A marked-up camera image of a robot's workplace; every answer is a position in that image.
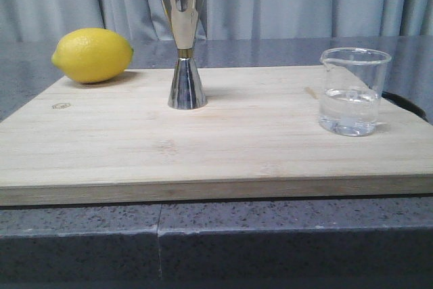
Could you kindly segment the yellow lemon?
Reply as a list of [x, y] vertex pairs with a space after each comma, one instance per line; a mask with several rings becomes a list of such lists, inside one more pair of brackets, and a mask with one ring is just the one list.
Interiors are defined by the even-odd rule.
[[117, 32], [82, 28], [59, 40], [51, 62], [73, 81], [98, 83], [123, 73], [133, 53], [130, 43]]

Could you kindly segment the light wooden cutting board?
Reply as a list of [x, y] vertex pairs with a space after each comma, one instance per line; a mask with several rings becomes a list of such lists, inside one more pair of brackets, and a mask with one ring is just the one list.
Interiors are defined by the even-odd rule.
[[367, 137], [317, 122], [319, 66], [207, 68], [168, 107], [169, 69], [62, 78], [1, 123], [1, 204], [432, 192], [432, 126], [387, 101]]

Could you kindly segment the grey curtain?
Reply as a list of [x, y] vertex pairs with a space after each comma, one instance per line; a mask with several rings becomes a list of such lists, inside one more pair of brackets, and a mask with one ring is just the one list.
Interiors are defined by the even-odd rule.
[[[1, 0], [2, 41], [55, 41], [84, 27], [169, 40], [160, 0]], [[432, 34], [432, 0], [205, 0], [201, 39]]]

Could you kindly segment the black round object behind board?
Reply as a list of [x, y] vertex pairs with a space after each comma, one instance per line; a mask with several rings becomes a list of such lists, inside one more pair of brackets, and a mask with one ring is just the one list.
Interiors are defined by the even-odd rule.
[[393, 103], [394, 105], [414, 113], [424, 121], [426, 122], [428, 121], [425, 111], [422, 110], [419, 106], [409, 101], [408, 99], [394, 93], [389, 93], [387, 91], [382, 92], [382, 97], [384, 99], [387, 99], [389, 102]]

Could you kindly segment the steel double jigger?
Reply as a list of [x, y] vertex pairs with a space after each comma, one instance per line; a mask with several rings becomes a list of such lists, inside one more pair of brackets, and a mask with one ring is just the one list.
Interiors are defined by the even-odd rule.
[[193, 58], [193, 47], [204, 0], [161, 2], [177, 47], [177, 63], [168, 105], [178, 110], [201, 108], [207, 100]]

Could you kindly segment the clear glass beaker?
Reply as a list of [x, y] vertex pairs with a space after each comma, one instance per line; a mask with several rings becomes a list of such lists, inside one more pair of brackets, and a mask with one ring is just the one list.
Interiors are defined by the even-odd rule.
[[320, 57], [324, 68], [319, 124], [338, 135], [362, 137], [375, 131], [384, 81], [392, 57], [374, 49], [339, 47]]

